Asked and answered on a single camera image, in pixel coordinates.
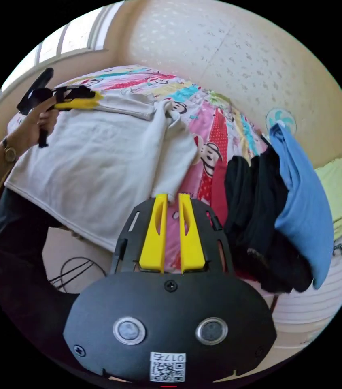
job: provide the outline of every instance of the wristwatch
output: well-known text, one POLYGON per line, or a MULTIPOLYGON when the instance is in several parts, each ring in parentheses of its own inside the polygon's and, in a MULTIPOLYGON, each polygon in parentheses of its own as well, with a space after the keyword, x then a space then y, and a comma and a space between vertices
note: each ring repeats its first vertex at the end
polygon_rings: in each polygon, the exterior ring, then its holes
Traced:
POLYGON ((5 151, 5 161, 9 163, 15 163, 17 161, 17 153, 15 148, 9 147, 7 137, 2 141, 2 146, 5 151))

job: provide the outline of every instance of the black clothing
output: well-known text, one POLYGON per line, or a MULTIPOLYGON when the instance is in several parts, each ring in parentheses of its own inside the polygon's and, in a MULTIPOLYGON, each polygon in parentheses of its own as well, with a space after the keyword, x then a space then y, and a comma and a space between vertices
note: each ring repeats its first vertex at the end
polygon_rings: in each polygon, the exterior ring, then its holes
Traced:
POLYGON ((234 266, 269 293, 304 292, 312 283, 308 261, 275 230, 288 190, 280 176, 279 156, 270 147, 251 160, 233 157, 225 177, 228 217, 224 231, 234 266))

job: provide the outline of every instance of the person's leg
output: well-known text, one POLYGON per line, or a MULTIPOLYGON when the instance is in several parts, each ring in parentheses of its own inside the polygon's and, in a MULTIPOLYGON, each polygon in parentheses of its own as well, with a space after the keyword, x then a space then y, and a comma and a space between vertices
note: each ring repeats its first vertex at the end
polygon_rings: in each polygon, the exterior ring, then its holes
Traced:
POLYGON ((30 201, 4 189, 0 199, 0 303, 40 351, 83 370, 63 338, 76 295, 51 286, 42 260, 49 227, 60 225, 30 201))
POLYGON ((60 226, 55 218, 35 204, 4 189, 0 199, 0 252, 44 269, 42 251, 48 229, 60 226))

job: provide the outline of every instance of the person's arm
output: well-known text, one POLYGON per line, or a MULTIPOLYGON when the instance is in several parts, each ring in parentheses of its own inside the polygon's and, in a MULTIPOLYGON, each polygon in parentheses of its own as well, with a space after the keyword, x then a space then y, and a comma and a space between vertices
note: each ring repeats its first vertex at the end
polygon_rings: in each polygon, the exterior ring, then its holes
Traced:
MULTIPOLYGON (((23 155, 28 149, 38 142, 40 127, 45 129, 50 135, 56 124, 58 111, 47 111, 49 107, 56 103, 56 98, 52 97, 35 107, 19 125, 19 127, 7 136, 7 146, 14 148, 16 157, 23 155)), ((0 182, 12 167, 12 163, 5 158, 5 147, 0 143, 0 182)))

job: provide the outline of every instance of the white cloth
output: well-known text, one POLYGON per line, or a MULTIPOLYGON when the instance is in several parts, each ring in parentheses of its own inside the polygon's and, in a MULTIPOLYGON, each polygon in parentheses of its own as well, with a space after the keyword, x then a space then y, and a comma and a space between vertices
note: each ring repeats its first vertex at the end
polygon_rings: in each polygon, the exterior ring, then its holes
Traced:
POLYGON ((6 187, 113 251, 136 205, 161 193, 175 200, 197 152, 172 102, 137 96, 107 92, 102 111, 61 112, 50 146, 28 150, 6 187))

